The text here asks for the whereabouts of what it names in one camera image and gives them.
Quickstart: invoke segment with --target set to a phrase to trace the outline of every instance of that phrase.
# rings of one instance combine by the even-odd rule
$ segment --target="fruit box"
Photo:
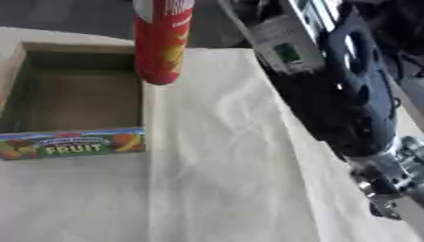
[[[133,48],[22,43],[0,79],[0,158],[144,151]]]

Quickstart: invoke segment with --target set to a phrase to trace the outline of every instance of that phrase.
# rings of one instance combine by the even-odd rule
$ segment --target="fruit illustration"
[[[5,159],[18,159],[21,157],[21,153],[16,151],[7,142],[0,143],[0,155]]]
[[[7,140],[0,142],[0,156],[7,160],[23,157],[36,158],[37,150],[30,140]]]
[[[117,142],[120,144],[120,147],[116,149],[118,152],[140,149],[138,146],[142,145],[140,135],[135,133],[116,134],[114,135],[113,141],[115,145]]]
[[[123,147],[127,145],[133,139],[132,133],[119,133],[115,134],[112,138],[114,145]]]
[[[23,155],[28,155],[31,158],[37,157],[37,150],[33,146],[20,147],[20,148],[18,148],[18,152],[23,154]]]

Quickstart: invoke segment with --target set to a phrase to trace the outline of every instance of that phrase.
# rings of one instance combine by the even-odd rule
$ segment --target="floor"
[[[131,0],[1,0],[0,26],[97,34],[131,39]],[[190,46],[223,47],[240,36],[216,0],[198,0]]]

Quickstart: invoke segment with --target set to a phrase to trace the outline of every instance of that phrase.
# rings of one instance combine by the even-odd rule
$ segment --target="box label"
[[[0,158],[80,156],[145,151],[142,129],[0,136]]]

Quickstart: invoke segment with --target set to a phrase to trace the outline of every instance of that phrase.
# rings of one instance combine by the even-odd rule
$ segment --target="red cylinder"
[[[133,0],[135,67],[146,82],[169,84],[180,75],[194,0]]]

